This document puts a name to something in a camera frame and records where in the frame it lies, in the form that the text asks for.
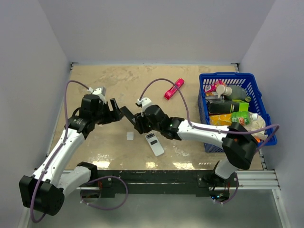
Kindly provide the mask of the black remote control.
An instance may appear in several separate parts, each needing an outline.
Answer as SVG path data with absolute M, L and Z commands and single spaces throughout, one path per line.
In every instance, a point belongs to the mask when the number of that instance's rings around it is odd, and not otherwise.
M 126 107 L 120 108 L 121 113 L 128 119 L 128 121 L 136 128 L 136 116 Z

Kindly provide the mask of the white battery cover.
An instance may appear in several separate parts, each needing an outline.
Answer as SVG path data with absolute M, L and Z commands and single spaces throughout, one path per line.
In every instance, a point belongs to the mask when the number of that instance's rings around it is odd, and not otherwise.
M 132 141 L 134 139 L 134 132 L 128 132 L 127 133 L 127 140 Z

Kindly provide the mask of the white remote control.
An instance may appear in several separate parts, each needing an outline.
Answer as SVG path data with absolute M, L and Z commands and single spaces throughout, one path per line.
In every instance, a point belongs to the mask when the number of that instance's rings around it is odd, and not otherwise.
M 164 148 L 156 137 L 155 133 L 149 133 L 145 136 L 153 154 L 158 157 L 164 154 Z

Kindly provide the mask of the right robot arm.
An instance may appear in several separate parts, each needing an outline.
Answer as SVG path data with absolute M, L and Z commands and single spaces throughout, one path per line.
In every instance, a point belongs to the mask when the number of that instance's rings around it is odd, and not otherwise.
M 169 140 L 189 140 L 215 145 L 223 149 L 226 159 L 218 162 L 212 174 L 214 185 L 221 187 L 235 171 L 250 168 L 258 143 L 240 124 L 211 126 L 190 123 L 180 117 L 169 117 L 158 105 L 147 107 L 131 118 L 140 133 L 157 131 Z

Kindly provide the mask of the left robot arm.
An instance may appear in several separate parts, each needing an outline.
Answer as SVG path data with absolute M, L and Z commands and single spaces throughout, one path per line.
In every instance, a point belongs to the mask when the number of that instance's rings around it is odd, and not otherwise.
M 114 98 L 105 101 L 102 94 L 86 94 L 81 105 L 68 119 L 67 126 L 52 152 L 31 176 L 23 176 L 19 190 L 23 206 L 51 216 L 61 209 L 65 198 L 79 186 L 98 182 L 97 166 L 81 162 L 63 177 L 67 163 L 96 125 L 110 124 L 123 117 Z

